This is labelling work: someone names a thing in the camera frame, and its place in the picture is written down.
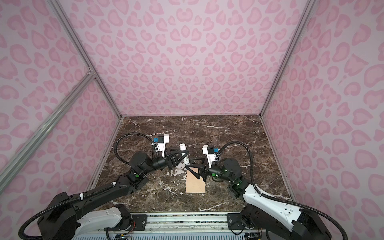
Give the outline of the white glue stick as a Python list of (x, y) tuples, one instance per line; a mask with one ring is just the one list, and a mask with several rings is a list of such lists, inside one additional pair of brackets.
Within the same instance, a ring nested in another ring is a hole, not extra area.
[(187, 150), (186, 144), (180, 144), (180, 151), (182, 152), (182, 160), (185, 165), (190, 164), (190, 159), (189, 159), (189, 152)]

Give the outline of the peach paper envelope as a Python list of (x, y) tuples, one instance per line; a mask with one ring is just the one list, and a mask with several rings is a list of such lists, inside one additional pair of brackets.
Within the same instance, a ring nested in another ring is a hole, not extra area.
[(188, 170), (186, 179), (186, 193), (204, 194), (206, 192), (206, 183), (197, 180)]

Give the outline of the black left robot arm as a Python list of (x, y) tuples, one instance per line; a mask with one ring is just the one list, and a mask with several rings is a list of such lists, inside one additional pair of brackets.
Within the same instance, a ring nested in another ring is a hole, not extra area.
[(62, 192), (50, 202), (47, 210), (38, 219), (38, 227), (43, 240), (69, 240), (81, 226), (78, 221), (114, 199), (130, 195), (140, 190), (148, 181), (152, 172), (177, 167), (188, 151), (168, 151), (163, 157), (151, 159), (144, 152), (136, 152), (129, 161), (130, 170), (117, 177), (115, 181), (81, 194), (68, 195)]

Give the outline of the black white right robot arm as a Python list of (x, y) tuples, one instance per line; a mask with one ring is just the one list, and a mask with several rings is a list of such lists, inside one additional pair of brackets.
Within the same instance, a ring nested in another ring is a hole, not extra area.
[(243, 177), (242, 168), (235, 159), (224, 159), (219, 165), (187, 165), (187, 170), (197, 179), (217, 178), (229, 183), (228, 190), (234, 199), (247, 205), (241, 211), (236, 228), (263, 229), (285, 240), (330, 240), (331, 233), (320, 216), (303, 207), (257, 192), (249, 180)]

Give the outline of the left diagonal aluminium strut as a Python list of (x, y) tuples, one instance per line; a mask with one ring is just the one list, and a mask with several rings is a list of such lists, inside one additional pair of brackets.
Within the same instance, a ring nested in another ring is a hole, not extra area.
[(83, 77), (81, 82), (72, 89), (57, 108), (40, 125), (28, 141), (19, 148), (19, 151), (11, 158), (9, 164), (1, 172), (1, 193), (5, 191), (13, 179), (18, 175), (34, 152), (41, 146), (93, 79), (94, 71), (89, 71)]

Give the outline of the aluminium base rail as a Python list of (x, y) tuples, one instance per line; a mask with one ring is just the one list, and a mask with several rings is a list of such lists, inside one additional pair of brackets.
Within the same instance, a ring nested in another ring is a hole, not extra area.
[[(119, 226), (124, 220), (128, 226)], [(271, 213), (248, 205), (241, 212), (132, 213), (127, 219), (113, 207), (90, 213), (79, 223), (74, 240), (244, 240), (266, 231), (286, 240), (321, 238), (314, 215), (288, 205)]]

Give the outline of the right corner aluminium post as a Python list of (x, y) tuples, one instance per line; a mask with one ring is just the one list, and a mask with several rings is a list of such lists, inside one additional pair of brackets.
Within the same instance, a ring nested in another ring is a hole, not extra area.
[(281, 64), (278, 68), (278, 71), (275, 75), (275, 78), (273, 80), (273, 84), (268, 92), (266, 101), (261, 109), (259, 117), (262, 119), (267, 112), (267, 109), (272, 101), (272, 98), (278, 88), (278, 85), (283, 77), (283, 74), (286, 70), (286, 68), (289, 65), (289, 62), (293, 56), (294, 50), (297, 47), (298, 43), (300, 42), (300, 39), (302, 35), (304, 34), (304, 31), (310, 21), (310, 18), (312, 17), (313, 13), (316, 11), (318, 5), (318, 1), (316, 0), (309, 0), (307, 1), (305, 8), (303, 10), (303, 13), (301, 15), (301, 18), (298, 22), (298, 25), (293, 32), (293, 35), (291, 37), (291, 40), (289, 41), (289, 45), (285, 51), (284, 57), (282, 58)]

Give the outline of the corner aluminium post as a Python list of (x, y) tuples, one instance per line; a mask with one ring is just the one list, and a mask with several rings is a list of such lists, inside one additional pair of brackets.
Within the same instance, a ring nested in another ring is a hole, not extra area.
[(261, 109), (259, 117), (262, 119), (267, 112), (267, 109), (272, 101), (272, 98), (278, 88), (278, 85), (283, 77), (283, 74), (286, 70), (286, 68), (289, 65), (289, 62), (293, 56), (294, 50), (297, 47), (298, 43), (300, 42), (300, 39), (302, 35), (304, 34), (304, 31), (310, 21), (310, 18), (312, 17), (313, 13), (316, 11), (318, 5), (318, 1), (316, 0), (309, 0), (307, 1), (305, 8), (303, 10), (303, 13), (301, 15), (301, 18), (298, 22), (298, 25), (293, 32), (293, 35), (291, 37), (291, 40), (289, 41), (289, 45), (285, 51), (284, 57), (282, 58), (281, 64), (278, 68), (278, 71), (275, 75), (275, 78), (273, 80), (273, 84), (268, 92), (266, 101)]
[(58, 21), (62, 25), (63, 29), (69, 36), (72, 44), (74, 45), (75, 49), (77, 50), (78, 54), (80, 55), (83, 62), (86, 64), (90, 72), (94, 75), (94, 78), (97, 81), (97, 84), (99, 88), (101, 89), (104, 97), (106, 98), (107, 102), (109, 103), (110, 107), (113, 109), (115, 115), (118, 117), (119, 120), (123, 118), (123, 115), (119, 111), (115, 101), (113, 100), (111, 94), (108, 92), (106, 85), (103, 83), (98, 71), (96, 70), (95, 64), (92, 62), (90, 55), (88, 54), (84, 44), (82, 43), (81, 39), (79, 38), (78, 34), (76, 33), (73, 25), (70, 22), (70, 19), (68, 15), (65, 13), (60, 1), (52, 1), (48, 0), (47, 3), (53, 10), (54, 14), (56, 15)]

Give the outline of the left corner aluminium post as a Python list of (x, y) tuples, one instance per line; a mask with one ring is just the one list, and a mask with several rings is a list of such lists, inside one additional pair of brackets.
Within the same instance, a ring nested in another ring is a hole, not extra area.
[(54, 14), (56, 15), (58, 21), (62, 25), (63, 29), (69, 36), (72, 44), (74, 45), (75, 49), (77, 50), (78, 54), (80, 55), (83, 62), (86, 64), (90, 72), (94, 75), (94, 78), (97, 81), (97, 84), (99, 88), (101, 89), (104, 97), (106, 98), (107, 102), (109, 103), (110, 107), (113, 109), (115, 115), (118, 117), (119, 120), (123, 118), (123, 115), (119, 111), (115, 101), (113, 100), (111, 94), (108, 92), (106, 85), (103, 83), (98, 71), (96, 70), (95, 64), (92, 62), (90, 55), (88, 54), (84, 44), (82, 43), (81, 39), (79, 38), (78, 34), (76, 33), (73, 25), (70, 22), (70, 19), (68, 15), (65, 13), (60, 1), (52, 1), (48, 0), (47, 3), (53, 10)]

